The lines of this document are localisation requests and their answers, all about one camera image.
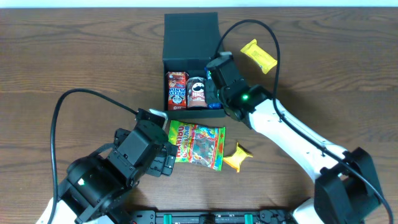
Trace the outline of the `small Pringles can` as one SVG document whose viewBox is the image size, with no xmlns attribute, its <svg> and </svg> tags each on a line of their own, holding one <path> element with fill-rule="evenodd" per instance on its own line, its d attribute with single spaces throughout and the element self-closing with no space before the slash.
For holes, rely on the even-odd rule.
<svg viewBox="0 0 398 224">
<path fill-rule="evenodd" d="M 202 77 L 192 77 L 187 80 L 187 108 L 206 108 L 205 82 Z"/>
</svg>

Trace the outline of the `red Hello Panda box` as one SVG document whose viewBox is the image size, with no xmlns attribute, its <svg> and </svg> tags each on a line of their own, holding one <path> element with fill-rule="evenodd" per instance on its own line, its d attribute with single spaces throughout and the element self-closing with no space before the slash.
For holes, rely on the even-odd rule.
<svg viewBox="0 0 398 224">
<path fill-rule="evenodd" d="M 168 72 L 167 77 L 167 106 L 169 111 L 187 109 L 187 72 Z"/>
</svg>

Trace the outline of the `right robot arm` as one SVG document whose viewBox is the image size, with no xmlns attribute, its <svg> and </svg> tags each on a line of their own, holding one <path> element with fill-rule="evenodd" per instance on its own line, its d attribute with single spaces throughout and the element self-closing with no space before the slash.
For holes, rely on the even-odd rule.
<svg viewBox="0 0 398 224">
<path fill-rule="evenodd" d="M 311 130 L 262 86 L 249 86 L 232 56 L 219 56 L 206 70 L 226 114 L 276 143 L 314 182 L 313 198 L 291 213 L 296 223 L 362 223 L 385 202 L 365 150 L 349 152 Z"/>
</svg>

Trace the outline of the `small yellow snack packet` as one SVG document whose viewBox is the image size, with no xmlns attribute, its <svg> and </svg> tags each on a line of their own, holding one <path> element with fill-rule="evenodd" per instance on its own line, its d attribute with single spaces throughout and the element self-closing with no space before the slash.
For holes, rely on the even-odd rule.
<svg viewBox="0 0 398 224">
<path fill-rule="evenodd" d="M 223 158 L 223 162 L 225 162 L 230 167 L 234 168 L 237 173 L 241 170 L 242 162 L 248 158 L 253 158 L 253 155 L 245 150 L 238 142 L 236 143 L 236 150 L 232 155 L 226 156 Z"/>
</svg>

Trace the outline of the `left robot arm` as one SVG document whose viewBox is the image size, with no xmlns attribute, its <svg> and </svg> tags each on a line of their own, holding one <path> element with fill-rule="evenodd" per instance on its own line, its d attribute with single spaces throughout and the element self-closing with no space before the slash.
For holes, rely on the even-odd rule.
<svg viewBox="0 0 398 224">
<path fill-rule="evenodd" d="M 72 162 L 38 223 L 132 223 L 122 208 L 143 175 L 170 176 L 177 147 L 165 133 L 167 114 L 138 110 L 133 130 Z"/>
</svg>

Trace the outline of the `blue Oreo cookie pack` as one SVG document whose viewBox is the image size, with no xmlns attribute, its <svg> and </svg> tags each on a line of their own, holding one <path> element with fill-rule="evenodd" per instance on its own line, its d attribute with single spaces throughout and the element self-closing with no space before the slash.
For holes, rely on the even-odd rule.
<svg viewBox="0 0 398 224">
<path fill-rule="evenodd" d="M 215 88 L 215 84 L 214 81 L 211 78 L 211 72 L 206 68 L 206 84 L 205 84 L 205 88 L 206 88 L 206 103 L 208 105 L 209 109 L 212 110 L 217 110 L 221 108 L 221 103 L 219 102 L 219 100 L 217 99 L 216 96 L 216 88 Z"/>
</svg>

